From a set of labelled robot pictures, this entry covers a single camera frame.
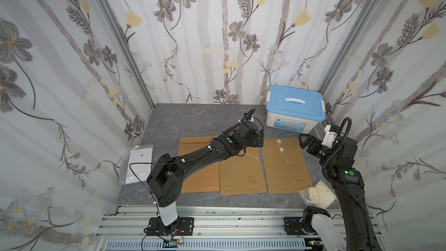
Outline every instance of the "white string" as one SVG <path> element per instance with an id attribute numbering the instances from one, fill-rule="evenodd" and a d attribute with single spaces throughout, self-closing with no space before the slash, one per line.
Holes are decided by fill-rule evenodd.
<path id="1" fill-rule="evenodd" d="M 283 159 L 285 159 L 288 163 L 292 164 L 290 161 L 288 161 L 285 157 L 283 157 Z"/>
<path id="2" fill-rule="evenodd" d="M 248 156 L 251 156 L 251 157 L 253 157 L 253 158 L 257 158 L 257 159 L 259 159 L 259 157 L 254 157 L 254 156 L 252 156 L 252 155 L 249 155 L 248 153 L 245 153 L 246 155 L 248 155 Z"/>

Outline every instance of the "clear plastic bag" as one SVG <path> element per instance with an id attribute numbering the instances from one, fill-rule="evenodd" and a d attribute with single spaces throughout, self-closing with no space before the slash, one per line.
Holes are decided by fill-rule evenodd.
<path id="1" fill-rule="evenodd" d="M 121 185 L 139 182 L 128 167 L 129 161 L 131 160 L 131 163 L 152 163 L 152 150 L 153 145 L 146 144 L 134 146 L 126 151 L 123 156 L 121 172 L 119 175 L 119 183 Z M 135 172 L 139 179 L 145 181 L 150 174 L 152 164 L 132 165 L 131 169 Z"/>
<path id="2" fill-rule="evenodd" d="M 306 205 L 317 206 L 322 209 L 326 209 L 336 200 L 336 195 L 322 179 L 315 186 L 300 190 L 299 194 Z"/>

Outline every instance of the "wall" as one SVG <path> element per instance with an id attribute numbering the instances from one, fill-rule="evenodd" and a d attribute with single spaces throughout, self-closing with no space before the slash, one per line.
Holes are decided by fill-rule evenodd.
<path id="1" fill-rule="evenodd" d="M 366 0 L 108 0 L 155 102 L 318 90 Z"/>
<path id="2" fill-rule="evenodd" d="M 2 249 L 89 250 L 149 109 L 95 0 L 0 14 Z"/>
<path id="3" fill-rule="evenodd" d="M 382 0 L 324 95 L 393 251 L 444 250 L 446 0 Z"/>

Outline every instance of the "plastic storage box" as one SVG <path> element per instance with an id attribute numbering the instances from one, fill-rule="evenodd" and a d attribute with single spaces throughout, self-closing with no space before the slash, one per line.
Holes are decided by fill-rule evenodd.
<path id="1" fill-rule="evenodd" d="M 319 92 L 271 86 L 266 98 L 266 125 L 308 134 L 325 120 L 325 104 Z"/>

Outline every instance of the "tabletop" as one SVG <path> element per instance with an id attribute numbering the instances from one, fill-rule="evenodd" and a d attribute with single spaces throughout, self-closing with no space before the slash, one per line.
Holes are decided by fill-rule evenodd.
<path id="1" fill-rule="evenodd" d="M 299 133 L 268 127 L 265 125 L 267 111 L 264 105 L 216 105 L 216 104 L 157 104 L 147 124 L 141 145 L 153 145 L 153 162 L 165 153 L 178 153 L 180 138 L 218 135 L 234 125 L 244 112 L 256 108 L 254 116 L 265 126 L 265 138 L 294 138 Z M 313 184 L 322 176 L 321 165 L 316 157 L 304 151 L 305 161 Z M 265 167 L 260 151 L 264 178 Z M 153 205 L 152 196 L 141 183 L 124 185 L 118 196 L 117 205 Z M 269 194 L 253 193 L 220 196 L 220 192 L 184 193 L 177 199 L 177 205 L 223 206 L 257 208 L 305 208 L 298 193 Z M 336 199 L 328 209 L 340 209 Z"/>

